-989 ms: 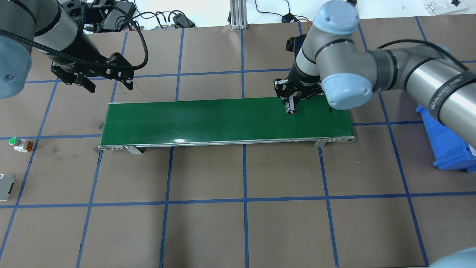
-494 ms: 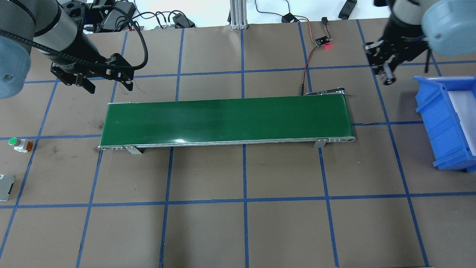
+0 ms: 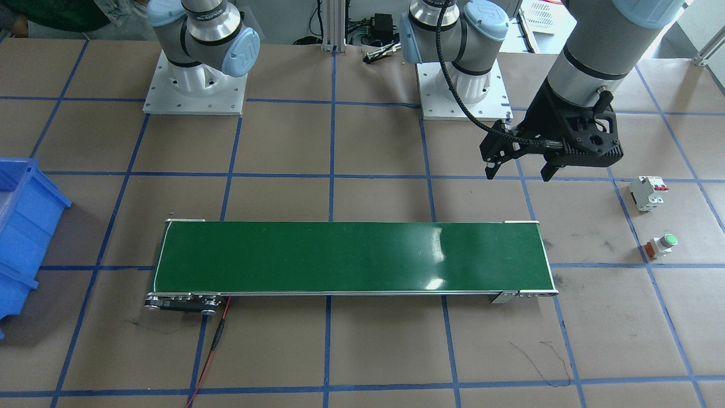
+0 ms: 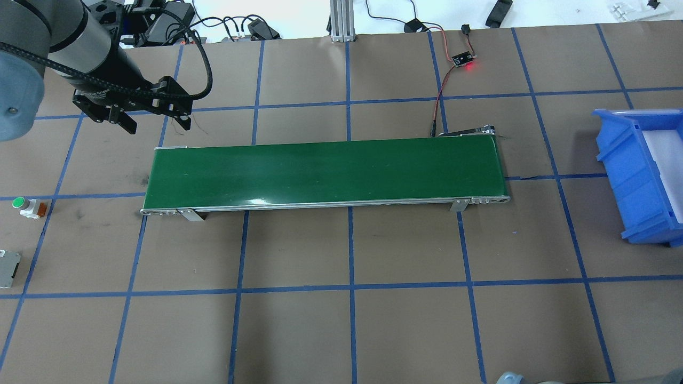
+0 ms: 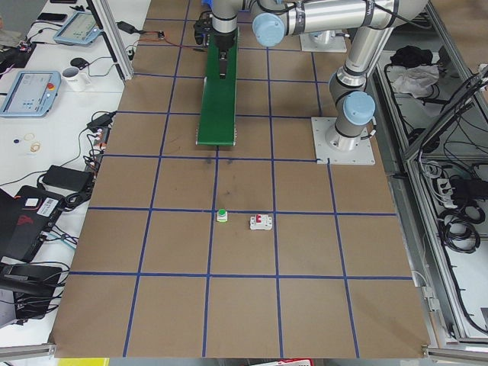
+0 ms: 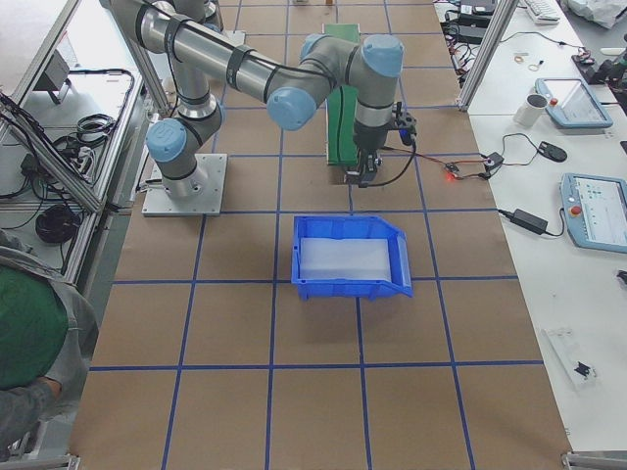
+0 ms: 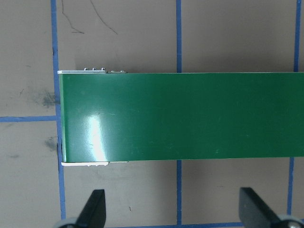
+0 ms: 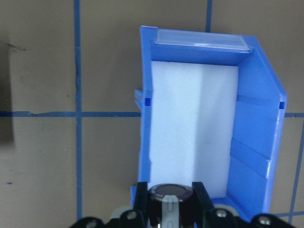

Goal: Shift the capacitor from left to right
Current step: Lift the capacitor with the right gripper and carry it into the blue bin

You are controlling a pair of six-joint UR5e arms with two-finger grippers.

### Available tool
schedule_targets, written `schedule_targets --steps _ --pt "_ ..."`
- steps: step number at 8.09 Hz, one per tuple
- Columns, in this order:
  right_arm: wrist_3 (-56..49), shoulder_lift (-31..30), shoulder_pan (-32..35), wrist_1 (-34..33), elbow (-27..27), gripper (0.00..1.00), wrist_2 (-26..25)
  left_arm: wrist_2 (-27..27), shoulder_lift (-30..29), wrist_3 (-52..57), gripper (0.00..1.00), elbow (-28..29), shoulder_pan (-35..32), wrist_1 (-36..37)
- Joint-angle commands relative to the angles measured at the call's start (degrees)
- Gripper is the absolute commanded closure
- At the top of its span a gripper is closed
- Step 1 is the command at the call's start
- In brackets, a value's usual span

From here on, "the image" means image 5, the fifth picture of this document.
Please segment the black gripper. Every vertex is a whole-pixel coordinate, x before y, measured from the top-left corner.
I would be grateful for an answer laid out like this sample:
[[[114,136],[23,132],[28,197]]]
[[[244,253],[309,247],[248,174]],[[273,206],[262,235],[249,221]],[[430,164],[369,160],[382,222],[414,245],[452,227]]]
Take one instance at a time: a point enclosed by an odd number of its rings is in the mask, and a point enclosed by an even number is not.
[[[234,46],[236,32],[233,30],[229,33],[216,32],[214,34],[214,43],[218,49],[219,77],[226,78],[228,73],[228,55],[229,50]]]

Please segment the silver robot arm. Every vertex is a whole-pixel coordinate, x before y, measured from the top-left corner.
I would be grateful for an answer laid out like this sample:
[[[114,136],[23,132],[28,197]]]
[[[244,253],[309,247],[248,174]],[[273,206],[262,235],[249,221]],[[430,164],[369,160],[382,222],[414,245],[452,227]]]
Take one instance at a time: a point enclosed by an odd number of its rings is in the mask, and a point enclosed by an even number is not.
[[[354,28],[345,62],[329,82],[338,117],[327,130],[326,141],[333,149],[346,152],[358,145],[375,111],[365,87],[376,54],[395,27],[411,21],[425,6],[424,1],[402,0],[212,1],[210,29],[225,55],[235,43],[239,11],[250,11],[255,38],[264,47],[273,47],[286,36]]]

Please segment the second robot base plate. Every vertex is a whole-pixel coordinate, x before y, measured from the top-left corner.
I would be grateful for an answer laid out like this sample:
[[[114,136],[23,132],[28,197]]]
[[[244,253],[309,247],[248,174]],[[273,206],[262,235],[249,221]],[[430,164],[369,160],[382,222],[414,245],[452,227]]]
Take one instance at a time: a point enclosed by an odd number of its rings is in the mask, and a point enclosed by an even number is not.
[[[300,35],[302,51],[322,53],[345,53],[347,46],[345,40],[349,38],[347,33],[341,30],[326,30]]]

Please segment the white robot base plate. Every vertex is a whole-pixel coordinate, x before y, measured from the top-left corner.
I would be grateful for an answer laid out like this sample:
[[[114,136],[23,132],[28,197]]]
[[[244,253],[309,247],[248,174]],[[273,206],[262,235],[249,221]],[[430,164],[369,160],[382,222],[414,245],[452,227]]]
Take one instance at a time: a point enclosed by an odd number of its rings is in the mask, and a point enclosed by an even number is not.
[[[374,165],[375,158],[364,126],[357,137],[344,137],[336,131],[335,117],[312,117],[316,162],[330,165]]]

